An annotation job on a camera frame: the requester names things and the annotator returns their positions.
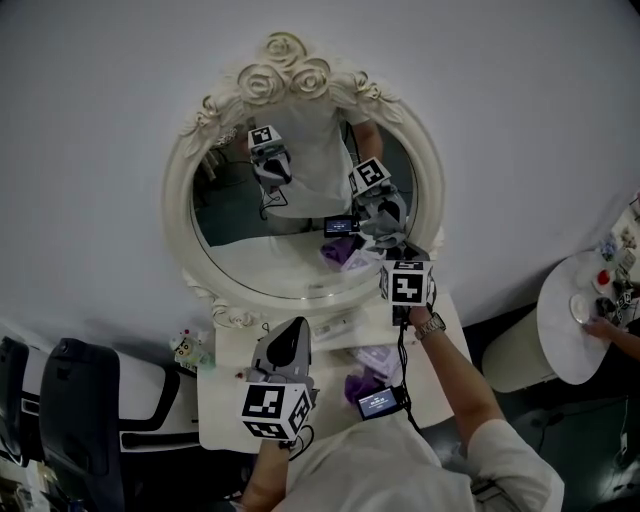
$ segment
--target hand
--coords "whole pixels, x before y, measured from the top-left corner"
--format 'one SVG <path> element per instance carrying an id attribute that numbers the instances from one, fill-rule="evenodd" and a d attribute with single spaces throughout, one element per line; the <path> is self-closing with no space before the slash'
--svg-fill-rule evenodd
<path id="1" fill-rule="evenodd" d="M 420 327 L 422 324 L 426 324 L 431 320 L 431 313 L 424 306 L 417 308 L 411 308 L 409 312 L 409 321 L 414 327 Z"/>
<path id="2" fill-rule="evenodd" d="M 616 327 L 608 320 L 598 317 L 583 327 L 588 334 L 600 338 L 601 340 L 611 339 Z"/>

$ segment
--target purple cloth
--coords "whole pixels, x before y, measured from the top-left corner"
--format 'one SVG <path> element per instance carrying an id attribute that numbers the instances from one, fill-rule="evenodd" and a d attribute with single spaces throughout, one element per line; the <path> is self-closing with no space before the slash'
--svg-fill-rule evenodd
<path id="1" fill-rule="evenodd" d="M 353 254 L 355 238 L 346 236 L 344 238 L 338 238 L 333 242 L 324 244 L 320 248 L 322 255 L 328 260 L 335 261 L 340 265 L 344 265 L 349 259 L 349 256 Z"/>
<path id="2" fill-rule="evenodd" d="M 371 368 L 364 369 L 364 375 L 347 375 L 344 381 L 344 396 L 351 405 L 356 404 L 356 398 L 380 387 Z"/>

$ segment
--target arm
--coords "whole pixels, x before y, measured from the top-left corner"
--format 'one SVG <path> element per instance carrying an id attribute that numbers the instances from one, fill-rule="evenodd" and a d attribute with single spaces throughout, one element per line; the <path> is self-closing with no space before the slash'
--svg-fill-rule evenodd
<path id="1" fill-rule="evenodd" d="M 241 505 L 249 512 L 273 510 L 285 497 L 288 467 L 289 450 L 278 441 L 262 441 Z"/>
<path id="2" fill-rule="evenodd" d="M 429 321 L 427 308 L 413 308 L 409 319 L 414 327 Z M 465 446 L 483 423 L 492 419 L 504 419 L 493 391 L 484 377 L 440 331 L 427 334 L 422 340 L 433 368 L 438 375 Z"/>
<path id="3" fill-rule="evenodd" d="M 358 150 L 362 160 L 376 157 L 382 160 L 382 138 L 378 131 L 378 126 L 373 121 L 353 125 L 353 135 L 358 143 Z"/>
<path id="4" fill-rule="evenodd" d="M 585 325 L 584 330 L 591 336 L 601 340 L 609 340 L 628 356 L 640 361 L 640 338 L 618 329 L 604 318 L 597 318 L 592 323 Z"/>

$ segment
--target small screen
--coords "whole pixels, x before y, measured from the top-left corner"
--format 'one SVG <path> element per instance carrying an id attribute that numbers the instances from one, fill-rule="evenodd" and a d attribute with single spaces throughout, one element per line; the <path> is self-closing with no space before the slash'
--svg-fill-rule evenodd
<path id="1" fill-rule="evenodd" d="M 350 219 L 327 220 L 327 233 L 349 233 L 353 223 Z"/>
<path id="2" fill-rule="evenodd" d="M 398 405 L 391 389 L 384 389 L 371 396 L 360 398 L 358 402 L 364 418 L 370 418 Z"/>

